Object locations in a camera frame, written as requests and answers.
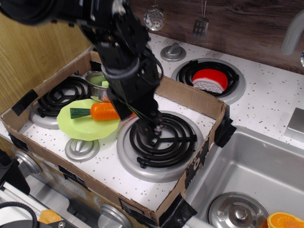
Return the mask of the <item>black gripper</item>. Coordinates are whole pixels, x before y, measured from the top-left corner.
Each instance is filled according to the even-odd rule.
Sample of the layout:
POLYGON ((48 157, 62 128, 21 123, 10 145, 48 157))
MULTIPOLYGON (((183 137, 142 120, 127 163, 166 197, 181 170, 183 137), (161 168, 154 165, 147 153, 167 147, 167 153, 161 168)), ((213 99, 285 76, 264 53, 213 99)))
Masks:
POLYGON ((153 140, 162 134, 163 119, 154 99, 154 93, 163 78, 157 71, 132 75, 113 75, 104 71, 109 82, 107 95, 121 120, 132 113, 142 143, 154 145, 153 140))

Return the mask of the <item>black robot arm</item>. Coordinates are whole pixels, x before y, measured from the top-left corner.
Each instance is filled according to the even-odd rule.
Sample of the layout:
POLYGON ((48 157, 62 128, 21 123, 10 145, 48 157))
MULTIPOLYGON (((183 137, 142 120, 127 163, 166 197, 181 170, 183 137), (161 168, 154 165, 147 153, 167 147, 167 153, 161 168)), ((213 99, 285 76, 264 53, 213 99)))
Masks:
POLYGON ((162 114, 154 93, 163 68, 147 43, 148 30, 125 0, 3 0, 0 11, 24 25, 48 22, 78 25, 97 50, 109 83, 107 95, 121 119, 138 116, 140 139, 154 145, 162 133, 162 114))

